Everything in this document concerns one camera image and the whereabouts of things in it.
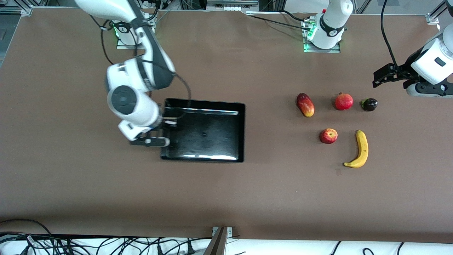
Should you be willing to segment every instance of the black tray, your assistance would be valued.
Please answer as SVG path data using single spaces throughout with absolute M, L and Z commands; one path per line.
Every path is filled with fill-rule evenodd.
M 162 159 L 243 162 L 246 106 L 227 103 L 167 98 L 164 117 L 185 115 L 172 127 L 163 124 L 170 145 L 162 147 Z

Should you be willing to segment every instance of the brown table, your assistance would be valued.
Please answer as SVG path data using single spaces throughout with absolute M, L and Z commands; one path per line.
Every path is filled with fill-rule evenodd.
M 172 162 L 117 129 L 92 20 L 35 9 L 0 69 L 1 218 L 67 234 L 206 236 L 225 224 L 242 238 L 453 242 L 453 100 L 410 97 L 401 83 L 373 89 L 390 62 L 379 17 L 347 26 L 341 54 L 310 54 L 300 30 L 239 12 L 166 15 L 157 36 L 193 97 L 246 104 L 244 163 Z M 386 31 L 400 63 L 437 32 L 423 16 L 388 16 Z M 114 62 L 132 56 L 114 44 L 106 34 Z M 339 92 L 352 109 L 332 108 Z M 295 107 L 298 93 L 312 97 L 313 117 Z M 153 93 L 167 97 L 186 97 L 179 81 Z M 358 105 L 368 97 L 375 112 Z M 324 128 L 338 131 L 334 144 L 319 142 Z M 368 162 L 345 168 L 357 129 Z

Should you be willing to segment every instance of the red apple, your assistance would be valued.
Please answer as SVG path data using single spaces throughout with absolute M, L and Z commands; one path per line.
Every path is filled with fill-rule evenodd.
M 319 139 L 321 140 L 321 142 L 327 143 L 327 144 L 330 144 L 330 143 L 333 143 L 334 141 L 336 141 L 337 137 L 338 137 L 337 131 L 332 128 L 326 128 L 326 129 L 324 129 L 324 131 L 322 131 L 319 134 Z
M 296 98 L 296 105 L 305 117 L 311 117 L 314 114 L 314 105 L 310 97 L 305 93 L 300 93 Z
M 335 107 L 337 110 L 348 110 L 354 104 L 351 95 L 340 93 L 335 99 Z

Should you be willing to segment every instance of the banana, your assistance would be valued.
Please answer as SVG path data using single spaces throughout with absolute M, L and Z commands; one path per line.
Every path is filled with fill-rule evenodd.
M 359 146 L 359 156 L 351 162 L 344 163 L 345 167 L 359 168 L 365 165 L 368 158 L 368 141 L 362 130 L 356 132 L 357 145 Z

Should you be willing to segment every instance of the apple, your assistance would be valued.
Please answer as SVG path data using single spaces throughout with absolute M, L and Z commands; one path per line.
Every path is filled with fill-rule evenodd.
M 296 105 L 305 117 L 313 116 L 314 104 L 307 94 L 300 93 L 296 98 Z
M 348 110 L 354 104 L 354 100 L 351 95 L 340 93 L 337 98 L 335 98 L 335 108 L 337 110 Z
M 324 129 L 320 134 L 319 134 L 319 139 L 323 143 L 333 143 L 336 141 L 338 138 L 338 133 L 335 129 L 332 128 L 326 128 Z

